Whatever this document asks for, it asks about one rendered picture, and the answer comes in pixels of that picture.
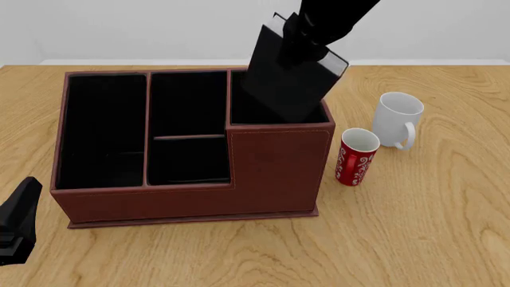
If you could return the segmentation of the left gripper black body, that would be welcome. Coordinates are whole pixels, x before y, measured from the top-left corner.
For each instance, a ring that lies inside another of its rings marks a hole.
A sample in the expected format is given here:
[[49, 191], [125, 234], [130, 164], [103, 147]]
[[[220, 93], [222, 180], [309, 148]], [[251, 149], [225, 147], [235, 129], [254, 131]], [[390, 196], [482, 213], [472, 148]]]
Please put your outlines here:
[[0, 266], [23, 265], [27, 262], [36, 243], [33, 231], [23, 234], [0, 228]]

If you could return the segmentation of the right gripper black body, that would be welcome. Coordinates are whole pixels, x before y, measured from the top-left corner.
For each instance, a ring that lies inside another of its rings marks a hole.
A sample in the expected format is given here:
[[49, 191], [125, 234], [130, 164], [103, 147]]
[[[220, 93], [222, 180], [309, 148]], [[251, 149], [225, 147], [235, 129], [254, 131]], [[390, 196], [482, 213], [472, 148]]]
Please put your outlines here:
[[326, 46], [328, 37], [318, 30], [318, 26], [310, 21], [307, 14], [300, 16], [291, 14], [283, 28], [283, 42], [288, 47]]

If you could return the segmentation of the red patterned mug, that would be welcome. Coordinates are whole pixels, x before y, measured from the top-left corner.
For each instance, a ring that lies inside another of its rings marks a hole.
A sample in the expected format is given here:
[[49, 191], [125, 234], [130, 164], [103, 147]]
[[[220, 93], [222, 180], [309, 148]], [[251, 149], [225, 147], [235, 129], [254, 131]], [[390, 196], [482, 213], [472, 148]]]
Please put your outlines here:
[[380, 148], [379, 138], [363, 128], [349, 128], [341, 135], [335, 178], [344, 186], [358, 186]]

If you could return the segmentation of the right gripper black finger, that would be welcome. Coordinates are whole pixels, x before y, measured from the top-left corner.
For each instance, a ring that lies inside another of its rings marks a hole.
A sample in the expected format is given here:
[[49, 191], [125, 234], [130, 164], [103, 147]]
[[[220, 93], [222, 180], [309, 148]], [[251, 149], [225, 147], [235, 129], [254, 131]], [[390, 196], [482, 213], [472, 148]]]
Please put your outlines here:
[[328, 54], [328, 48], [307, 38], [285, 37], [277, 54], [281, 65], [300, 65], [306, 61], [319, 61]]

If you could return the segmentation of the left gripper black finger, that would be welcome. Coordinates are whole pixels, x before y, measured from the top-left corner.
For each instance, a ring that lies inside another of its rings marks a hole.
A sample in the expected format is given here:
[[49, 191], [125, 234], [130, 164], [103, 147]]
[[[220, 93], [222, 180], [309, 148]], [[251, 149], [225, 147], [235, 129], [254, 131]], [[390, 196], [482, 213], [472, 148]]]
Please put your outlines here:
[[26, 177], [0, 205], [0, 233], [35, 239], [35, 217], [43, 186], [33, 176]]

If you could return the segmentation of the black book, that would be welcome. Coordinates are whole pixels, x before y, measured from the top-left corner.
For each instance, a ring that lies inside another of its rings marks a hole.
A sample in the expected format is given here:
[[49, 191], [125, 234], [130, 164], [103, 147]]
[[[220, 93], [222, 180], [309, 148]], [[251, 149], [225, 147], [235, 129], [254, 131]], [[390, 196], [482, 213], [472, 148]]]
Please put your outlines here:
[[349, 64], [330, 49], [316, 59], [290, 64], [284, 52], [286, 19], [273, 14], [261, 27], [242, 86], [285, 123], [304, 122]]

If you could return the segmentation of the red-brown desk caddy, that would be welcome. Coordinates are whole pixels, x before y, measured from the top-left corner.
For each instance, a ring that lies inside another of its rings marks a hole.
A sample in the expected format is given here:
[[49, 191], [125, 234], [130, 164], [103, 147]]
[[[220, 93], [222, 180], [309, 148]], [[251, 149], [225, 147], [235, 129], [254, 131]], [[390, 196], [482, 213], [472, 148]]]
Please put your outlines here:
[[335, 122], [298, 124], [244, 69], [65, 74], [50, 193], [71, 229], [313, 217]]

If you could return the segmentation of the white mug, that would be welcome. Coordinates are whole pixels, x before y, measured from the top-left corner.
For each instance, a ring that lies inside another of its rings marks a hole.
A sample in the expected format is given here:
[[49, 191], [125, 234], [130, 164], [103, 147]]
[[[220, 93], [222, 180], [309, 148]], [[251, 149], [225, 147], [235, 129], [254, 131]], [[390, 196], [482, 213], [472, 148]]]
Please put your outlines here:
[[386, 92], [380, 96], [372, 132], [384, 147], [410, 150], [416, 140], [416, 126], [424, 104], [404, 92]]

